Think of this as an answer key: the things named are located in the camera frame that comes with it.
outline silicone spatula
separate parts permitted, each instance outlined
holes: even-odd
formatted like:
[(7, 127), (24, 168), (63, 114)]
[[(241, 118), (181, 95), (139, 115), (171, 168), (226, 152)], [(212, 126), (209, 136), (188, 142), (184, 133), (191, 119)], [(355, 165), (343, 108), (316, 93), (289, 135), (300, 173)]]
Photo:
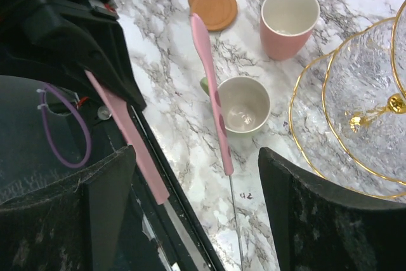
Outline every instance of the silicone spatula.
[(209, 31), (206, 25), (198, 14), (193, 14), (190, 18), (190, 23), (192, 26), (192, 37), (193, 43), (195, 45), (196, 51), (199, 54), (200, 60), (202, 61), (204, 71), (206, 72), (207, 82), (209, 83), (209, 96), (211, 107), (213, 109), (214, 123), (216, 125), (216, 131), (218, 135), (221, 158), (223, 160), (223, 167), (225, 174), (230, 180), (230, 190), (233, 201), (235, 225), (237, 231), (237, 238), (239, 242), (240, 249), (240, 259), (241, 259), (241, 270), (242, 270), (242, 246), (241, 246), (241, 236), (240, 228), (237, 221), (237, 211), (235, 209), (235, 197), (234, 197), (234, 187), (232, 174), (234, 173), (233, 161), (231, 160), (230, 147), (228, 145), (228, 138), (226, 134), (226, 128), (224, 124), (224, 118), (221, 113), (221, 102), (219, 98), (219, 93), (217, 89), (216, 72), (214, 70), (214, 60), (213, 54), (211, 53), (211, 43)]
[(152, 195), (155, 197), (157, 204), (165, 204), (169, 198), (169, 192), (165, 186), (164, 180), (160, 176), (154, 160), (145, 146), (144, 141), (136, 129), (132, 118), (127, 109), (127, 102), (119, 96), (103, 87), (97, 78), (90, 72), (85, 71), (89, 81), (95, 87), (100, 95), (101, 100), (112, 112), (113, 119), (120, 129), (128, 145), (132, 145), (136, 152), (137, 165), (147, 182)]

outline screw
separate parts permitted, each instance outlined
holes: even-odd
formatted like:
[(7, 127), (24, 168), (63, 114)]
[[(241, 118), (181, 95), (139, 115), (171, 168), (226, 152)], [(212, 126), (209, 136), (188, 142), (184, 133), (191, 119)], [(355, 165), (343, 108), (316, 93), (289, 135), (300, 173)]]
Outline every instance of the screw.
[(106, 121), (112, 117), (112, 112), (107, 108), (106, 105), (103, 105), (97, 110), (97, 116), (102, 121)]

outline cable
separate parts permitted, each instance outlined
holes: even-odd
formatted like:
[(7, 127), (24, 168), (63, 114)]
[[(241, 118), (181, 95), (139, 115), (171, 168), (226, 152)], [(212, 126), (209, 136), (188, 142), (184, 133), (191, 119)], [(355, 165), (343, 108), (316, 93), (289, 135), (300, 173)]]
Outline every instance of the cable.
[[(41, 114), (43, 117), (43, 124), (44, 124), (44, 130), (45, 130), (45, 135), (48, 140), (49, 146), (51, 147), (51, 150), (55, 154), (56, 158), (65, 165), (68, 168), (80, 168), (86, 164), (86, 162), (89, 160), (90, 153), (91, 153), (91, 137), (90, 137), (90, 132), (88, 127), (86, 126), (86, 123), (84, 122), (84, 119), (81, 117), (81, 115), (78, 113), (78, 111), (75, 109), (75, 107), (63, 96), (61, 95), (58, 90), (50, 85), (50, 84), (45, 84), (44, 90), (37, 90), (40, 95), (40, 108), (41, 108)], [(56, 148), (55, 144), (53, 143), (52, 136), (51, 136), (51, 131), (49, 130), (49, 124), (48, 124), (48, 118), (46, 115), (46, 99), (45, 99), (45, 93), (46, 91), (49, 91), (50, 93), (54, 94), (65, 106), (70, 110), (70, 112), (74, 115), (76, 118), (77, 122), (81, 126), (84, 137), (86, 140), (86, 153), (82, 159), (81, 162), (79, 163), (70, 163), (66, 161), (61, 154), (59, 153), (58, 149)]]

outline green handle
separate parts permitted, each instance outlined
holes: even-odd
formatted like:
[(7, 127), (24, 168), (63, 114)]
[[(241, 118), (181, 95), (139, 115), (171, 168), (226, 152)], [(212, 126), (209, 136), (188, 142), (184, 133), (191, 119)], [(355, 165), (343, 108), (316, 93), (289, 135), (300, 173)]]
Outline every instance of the green handle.
[(206, 94), (207, 94), (208, 96), (210, 96), (210, 93), (209, 93), (209, 82), (208, 82), (208, 80), (207, 80), (206, 77), (203, 77), (203, 78), (200, 80), (200, 87), (202, 87), (203, 91), (206, 92)]

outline pink mug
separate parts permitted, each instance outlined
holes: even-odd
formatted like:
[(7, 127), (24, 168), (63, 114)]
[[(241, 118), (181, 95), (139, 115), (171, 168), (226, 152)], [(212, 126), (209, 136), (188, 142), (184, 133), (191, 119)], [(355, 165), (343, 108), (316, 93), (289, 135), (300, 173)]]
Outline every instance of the pink mug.
[(260, 36), (273, 60), (294, 57), (306, 44), (320, 16), (317, 0), (264, 0)]

